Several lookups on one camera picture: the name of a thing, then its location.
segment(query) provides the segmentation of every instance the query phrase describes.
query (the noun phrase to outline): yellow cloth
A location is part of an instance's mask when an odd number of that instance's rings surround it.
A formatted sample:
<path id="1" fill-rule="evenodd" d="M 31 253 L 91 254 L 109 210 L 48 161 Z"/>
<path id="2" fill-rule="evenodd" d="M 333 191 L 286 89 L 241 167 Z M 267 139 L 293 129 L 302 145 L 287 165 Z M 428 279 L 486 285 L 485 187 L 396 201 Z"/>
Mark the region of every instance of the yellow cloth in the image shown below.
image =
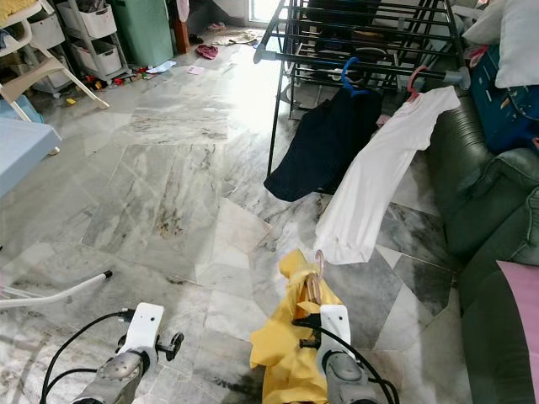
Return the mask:
<path id="1" fill-rule="evenodd" d="M 311 313 L 319 313 L 320 306 L 306 301 L 305 278 L 318 272 L 318 266 L 307 263 L 303 254 L 295 250 L 279 264 L 280 272 L 289 279 L 286 298 L 261 330 L 251 334 L 251 368 L 266 367 L 263 404 L 296 402 L 328 402 L 325 378 L 316 365 L 317 350 L 300 348 L 300 339 L 310 339 L 312 330 L 292 326 L 292 320 Z M 342 305 L 328 285 L 320 283 L 322 303 Z"/>
<path id="2" fill-rule="evenodd" d="M 0 27 L 3 27 L 11 14 L 24 10 L 33 3 L 35 0 L 0 0 Z"/>

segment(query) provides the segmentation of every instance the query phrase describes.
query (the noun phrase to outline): white t-shirt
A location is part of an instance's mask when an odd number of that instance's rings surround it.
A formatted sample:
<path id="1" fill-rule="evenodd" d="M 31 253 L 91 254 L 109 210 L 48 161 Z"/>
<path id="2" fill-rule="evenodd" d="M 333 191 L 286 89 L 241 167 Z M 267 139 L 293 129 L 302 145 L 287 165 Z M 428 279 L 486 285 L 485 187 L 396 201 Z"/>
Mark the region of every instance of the white t-shirt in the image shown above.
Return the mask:
<path id="1" fill-rule="evenodd" d="M 438 115 L 457 108 L 453 87 L 406 102 L 355 157 L 317 225 L 315 249 L 334 264 L 366 263 L 389 202 L 417 150 L 430 144 Z"/>

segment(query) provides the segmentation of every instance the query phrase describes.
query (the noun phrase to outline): light blue table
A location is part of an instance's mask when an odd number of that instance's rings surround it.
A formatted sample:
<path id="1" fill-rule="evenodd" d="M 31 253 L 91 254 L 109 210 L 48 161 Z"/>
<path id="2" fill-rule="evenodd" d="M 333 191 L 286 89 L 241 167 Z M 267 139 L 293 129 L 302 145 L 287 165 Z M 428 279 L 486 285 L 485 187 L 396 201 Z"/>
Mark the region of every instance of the light blue table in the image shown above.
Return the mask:
<path id="1" fill-rule="evenodd" d="M 60 142 L 50 125 L 0 118 L 0 198 Z"/>

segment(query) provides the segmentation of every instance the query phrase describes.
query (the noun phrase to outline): marble floor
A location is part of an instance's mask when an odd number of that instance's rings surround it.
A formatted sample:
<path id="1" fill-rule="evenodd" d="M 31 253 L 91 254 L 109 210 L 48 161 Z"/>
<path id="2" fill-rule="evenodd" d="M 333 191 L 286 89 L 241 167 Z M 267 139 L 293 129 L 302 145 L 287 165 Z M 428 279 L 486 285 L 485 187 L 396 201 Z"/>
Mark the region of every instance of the marble floor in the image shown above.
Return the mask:
<path id="1" fill-rule="evenodd" d="M 51 356 L 94 318 L 145 301 L 165 307 L 162 338 L 185 335 L 179 356 L 146 375 L 136 404 L 260 402 L 249 334 L 284 294 L 277 268 L 290 250 L 313 259 L 329 196 L 286 203 L 265 177 L 279 65 L 253 64 L 247 45 L 194 52 L 152 80 L 103 91 L 110 109 L 80 98 L 35 106 L 64 141 L 0 201 L 4 285 L 53 293 L 111 269 L 113 278 L 62 303 L 0 311 L 0 402 L 36 403 Z M 190 65 L 202 66 L 198 76 Z M 279 117 L 278 161 L 296 122 Z M 350 312 L 353 344 L 400 391 L 401 403 L 471 402 L 454 270 L 424 156 L 418 154 L 382 223 L 369 263 L 327 266 Z M 97 367 L 125 326 L 78 339 L 56 371 Z M 91 375 L 72 375 L 49 402 L 68 403 Z"/>

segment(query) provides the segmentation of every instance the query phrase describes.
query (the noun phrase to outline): white pillow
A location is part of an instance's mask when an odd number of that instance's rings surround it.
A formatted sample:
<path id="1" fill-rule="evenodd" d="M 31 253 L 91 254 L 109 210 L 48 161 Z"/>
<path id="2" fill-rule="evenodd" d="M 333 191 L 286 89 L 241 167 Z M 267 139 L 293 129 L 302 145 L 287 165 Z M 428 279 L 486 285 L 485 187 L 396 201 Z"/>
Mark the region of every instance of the white pillow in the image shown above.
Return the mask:
<path id="1" fill-rule="evenodd" d="M 496 87 L 539 84 L 539 0 L 507 0 Z"/>
<path id="2" fill-rule="evenodd" d="M 502 17 L 506 0 L 492 1 L 481 17 L 463 35 L 468 42 L 480 45 L 492 45 L 499 43 Z"/>

